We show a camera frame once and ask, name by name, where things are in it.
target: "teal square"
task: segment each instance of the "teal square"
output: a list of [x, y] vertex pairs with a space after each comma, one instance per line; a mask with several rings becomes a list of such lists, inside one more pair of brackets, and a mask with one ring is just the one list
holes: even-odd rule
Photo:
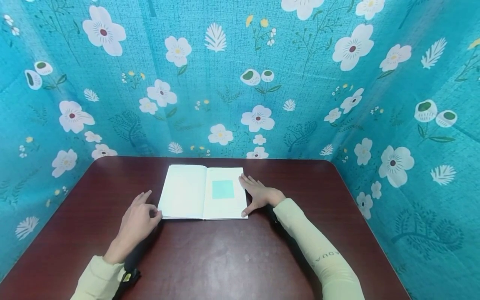
[[212, 181], [212, 199], [235, 198], [233, 192], [233, 181], [215, 180]]

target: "fabric wall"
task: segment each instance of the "fabric wall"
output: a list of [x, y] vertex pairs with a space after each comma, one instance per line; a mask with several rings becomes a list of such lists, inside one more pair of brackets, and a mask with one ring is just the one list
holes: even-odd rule
[[0, 278], [103, 156], [327, 159], [413, 299], [475, 298], [479, 12], [0, 0]]

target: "dark brown tabletop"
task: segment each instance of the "dark brown tabletop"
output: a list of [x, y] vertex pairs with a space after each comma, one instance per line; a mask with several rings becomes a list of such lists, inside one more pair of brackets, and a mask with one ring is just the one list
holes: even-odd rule
[[[115, 238], [133, 198], [158, 204], [170, 164], [243, 167], [303, 209], [342, 253], [367, 300], [408, 300], [402, 284], [336, 168], [321, 160], [109, 156], [95, 161], [0, 284], [2, 300], [66, 300], [93, 255]], [[321, 299], [302, 257], [263, 210], [248, 220], [164, 222], [142, 259], [142, 277], [123, 299]]]

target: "blank page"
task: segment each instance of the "blank page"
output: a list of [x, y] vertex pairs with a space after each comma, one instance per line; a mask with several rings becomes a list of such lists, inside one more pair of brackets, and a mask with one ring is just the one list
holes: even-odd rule
[[163, 218], [201, 219], [207, 168], [196, 165], [171, 165], [163, 185], [158, 209]]
[[204, 219], [243, 219], [247, 207], [245, 190], [238, 177], [243, 168], [208, 168], [205, 188]]

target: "beige sleeve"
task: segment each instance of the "beige sleeve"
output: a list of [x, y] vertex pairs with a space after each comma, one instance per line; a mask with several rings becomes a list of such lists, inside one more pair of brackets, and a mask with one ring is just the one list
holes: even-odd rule
[[273, 211], [313, 267], [322, 283], [324, 300], [365, 300], [360, 281], [347, 261], [292, 199], [280, 202]]
[[124, 264], [108, 264], [94, 256], [78, 280], [71, 300], [111, 300], [125, 274]]

